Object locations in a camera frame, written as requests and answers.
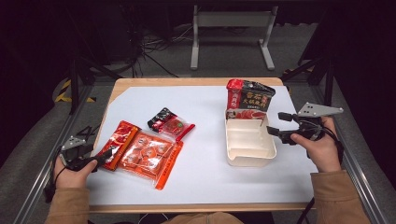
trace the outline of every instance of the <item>metal frame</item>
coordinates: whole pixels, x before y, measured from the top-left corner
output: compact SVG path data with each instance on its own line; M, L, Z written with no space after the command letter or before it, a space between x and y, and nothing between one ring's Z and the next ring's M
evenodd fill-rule
M262 50L262 56L268 70L274 70L275 66L268 50L268 41L276 18L277 7L273 7L272 11L256 11L256 12L208 12L198 11L198 6L194 6L193 15L193 43L191 53L192 70L198 69L199 54L199 27L219 27L219 26L238 26L238 27L265 27L264 39L259 39L259 45Z

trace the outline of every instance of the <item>takeout box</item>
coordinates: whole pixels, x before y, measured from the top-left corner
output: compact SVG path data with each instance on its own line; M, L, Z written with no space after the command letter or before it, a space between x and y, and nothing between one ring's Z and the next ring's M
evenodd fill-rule
M273 137L267 132L268 118L226 119L228 163L260 167L276 156Z
M265 166L276 156L266 115L276 91L261 83L230 79L225 111L228 163L233 166Z

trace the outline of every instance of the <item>white tabletop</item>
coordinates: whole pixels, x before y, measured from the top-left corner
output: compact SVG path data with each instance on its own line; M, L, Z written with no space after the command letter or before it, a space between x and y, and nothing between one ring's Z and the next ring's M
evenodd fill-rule
M286 87L274 86L268 109L270 126L296 129L295 122L277 118L295 113ZM196 127L184 138L184 147L163 190L152 181L120 169L103 168L89 176L90 205L191 205L243 203L307 203L313 196L310 173L315 165L300 146L284 145L275 137L276 157L264 167L235 167L227 162L224 110L225 86L131 87L107 108L96 154L121 120L149 131L147 121L163 107Z

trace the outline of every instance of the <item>food package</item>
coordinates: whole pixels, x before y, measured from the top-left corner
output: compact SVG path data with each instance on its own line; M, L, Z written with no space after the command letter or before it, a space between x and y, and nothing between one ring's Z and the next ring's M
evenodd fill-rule
M108 150L112 150L112 156L106 160L106 163L103 165L104 168L110 171L116 170L120 156L123 155L125 149L129 146L130 142L139 131L139 127L125 120L120 122L116 131L114 131L105 146L96 155L100 156Z
M178 142L195 127L195 124L186 122L164 107L154 118L148 121L148 126L152 131Z
M120 158L119 168L151 179L155 189L163 189L182 147L181 141L140 131Z
M254 81L233 78L227 84L226 119L264 119L276 91Z

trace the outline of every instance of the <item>plastic packet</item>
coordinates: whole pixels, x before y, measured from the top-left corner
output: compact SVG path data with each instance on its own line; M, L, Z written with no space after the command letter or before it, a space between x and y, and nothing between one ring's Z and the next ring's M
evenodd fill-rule
M105 146L96 155L100 156L108 150L112 150L112 156L106 160L106 163L103 165L104 168L110 171L116 170L121 155L139 131L139 127L125 120L120 122L116 131L114 131Z
M119 167L153 180L155 189L163 189L183 142L140 131L120 158Z
M259 82L233 78L227 84L226 119L264 119L276 91Z
M152 131L164 134L178 142L195 127L195 124L187 123L164 107L160 113L148 121L148 126Z

